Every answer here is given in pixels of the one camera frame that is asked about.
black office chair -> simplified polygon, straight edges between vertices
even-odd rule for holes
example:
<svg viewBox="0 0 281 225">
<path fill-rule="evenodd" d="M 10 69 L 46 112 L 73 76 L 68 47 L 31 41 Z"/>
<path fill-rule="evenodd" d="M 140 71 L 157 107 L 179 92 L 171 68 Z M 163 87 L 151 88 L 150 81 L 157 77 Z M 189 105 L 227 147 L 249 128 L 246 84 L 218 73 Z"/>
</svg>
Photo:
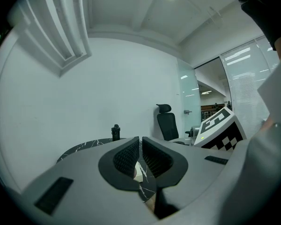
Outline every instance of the black office chair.
<svg viewBox="0 0 281 225">
<path fill-rule="evenodd" d="M 169 141 L 179 138 L 175 115 L 170 112 L 172 110 L 171 106 L 168 104 L 156 105 L 159 106 L 159 114 L 157 115 L 157 121 L 163 134 L 163 139 Z"/>
</svg>

glass wall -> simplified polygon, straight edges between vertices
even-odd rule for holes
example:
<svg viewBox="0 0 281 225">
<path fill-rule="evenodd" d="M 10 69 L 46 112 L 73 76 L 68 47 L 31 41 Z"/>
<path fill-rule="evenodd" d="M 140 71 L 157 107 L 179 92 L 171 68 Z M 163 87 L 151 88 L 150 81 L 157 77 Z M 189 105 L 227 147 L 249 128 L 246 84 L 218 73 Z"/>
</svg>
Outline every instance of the glass wall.
<svg viewBox="0 0 281 225">
<path fill-rule="evenodd" d="M 184 130 L 190 131 L 192 126 L 201 124 L 201 100 L 195 70 L 186 62 L 177 59 L 180 83 L 180 97 L 182 99 Z"/>
<path fill-rule="evenodd" d="M 251 138 L 269 116 L 257 89 L 279 63 L 278 56 L 261 37 L 222 54 L 221 59 L 232 91 L 233 111 Z"/>
</svg>

marble table top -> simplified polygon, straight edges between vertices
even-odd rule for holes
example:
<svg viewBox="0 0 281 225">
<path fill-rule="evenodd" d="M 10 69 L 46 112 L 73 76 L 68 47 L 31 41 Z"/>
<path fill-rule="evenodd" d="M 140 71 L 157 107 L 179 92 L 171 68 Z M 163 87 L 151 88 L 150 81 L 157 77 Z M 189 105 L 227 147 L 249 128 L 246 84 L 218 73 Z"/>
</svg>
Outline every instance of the marble table top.
<svg viewBox="0 0 281 225">
<path fill-rule="evenodd" d="M 60 162 L 61 160 L 63 160 L 67 156 L 69 156 L 70 154 L 75 153 L 77 151 L 81 151 L 84 149 L 90 149 L 90 148 L 100 146 L 103 144 L 107 144 L 110 142 L 112 142 L 112 138 L 103 138 L 103 139 L 97 139 L 97 140 L 92 140 L 89 142 L 81 143 L 79 145 L 76 145 L 76 146 L 70 148 L 68 151 L 63 153 L 60 156 L 60 158 L 57 160 L 56 163 Z M 140 182 L 139 195 L 140 195 L 142 201 L 146 202 L 156 192 L 156 181 L 155 181 L 153 174 L 149 170 L 147 164 L 145 163 L 144 158 L 142 157 L 142 142 L 141 141 L 140 141 L 140 157 L 138 159 L 138 162 L 140 163 L 140 170 L 141 170 L 142 176 L 143 176 L 143 182 Z"/>
</svg>

headrest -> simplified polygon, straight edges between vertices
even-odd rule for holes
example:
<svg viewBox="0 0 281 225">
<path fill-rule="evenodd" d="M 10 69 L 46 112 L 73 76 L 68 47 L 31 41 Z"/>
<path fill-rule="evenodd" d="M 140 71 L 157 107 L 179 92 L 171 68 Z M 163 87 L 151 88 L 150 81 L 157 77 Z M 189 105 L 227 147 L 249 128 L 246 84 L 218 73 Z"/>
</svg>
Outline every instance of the headrest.
<svg viewBox="0 0 281 225">
<path fill-rule="evenodd" d="M 165 113 L 165 112 L 168 113 L 172 110 L 172 108 L 168 104 L 156 104 L 156 105 L 159 106 L 160 113 Z"/>
</svg>

table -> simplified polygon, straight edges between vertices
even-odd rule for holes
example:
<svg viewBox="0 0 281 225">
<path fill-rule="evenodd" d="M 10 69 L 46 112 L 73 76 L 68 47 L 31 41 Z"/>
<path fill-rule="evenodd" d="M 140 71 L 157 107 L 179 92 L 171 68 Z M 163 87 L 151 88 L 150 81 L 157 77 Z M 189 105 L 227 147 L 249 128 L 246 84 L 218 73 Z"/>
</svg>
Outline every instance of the table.
<svg viewBox="0 0 281 225">
<path fill-rule="evenodd" d="M 101 146 L 103 144 L 107 144 L 112 142 L 112 138 L 103 138 L 103 139 L 97 139 L 92 140 L 89 142 L 83 142 L 79 145 L 76 145 L 72 148 L 70 148 L 68 151 L 63 153 L 60 158 L 57 160 L 56 163 L 60 162 L 61 160 L 65 159 L 67 156 L 71 155 L 72 153 L 84 150 L 84 149 L 90 149 L 96 146 Z M 143 176 L 143 182 L 140 182 L 140 190 L 139 195 L 143 202 L 146 202 L 149 200 L 156 192 L 156 181 L 149 170 L 147 164 L 144 161 L 144 158 L 142 157 L 142 142 L 140 140 L 140 157 L 138 159 L 138 162 L 140 163 L 140 169 Z"/>
</svg>

